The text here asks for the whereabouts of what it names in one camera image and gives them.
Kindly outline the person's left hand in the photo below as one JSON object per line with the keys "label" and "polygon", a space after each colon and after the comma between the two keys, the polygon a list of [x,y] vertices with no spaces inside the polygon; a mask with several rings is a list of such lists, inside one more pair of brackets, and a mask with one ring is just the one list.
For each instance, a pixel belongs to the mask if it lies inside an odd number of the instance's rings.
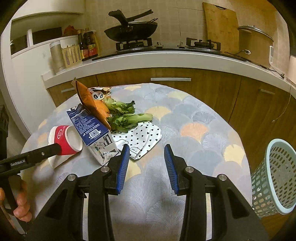
{"label": "person's left hand", "polygon": [[21,221],[28,223],[32,219],[30,203],[27,200],[27,183],[21,180],[21,189],[16,196],[17,208],[13,211],[14,216]]}

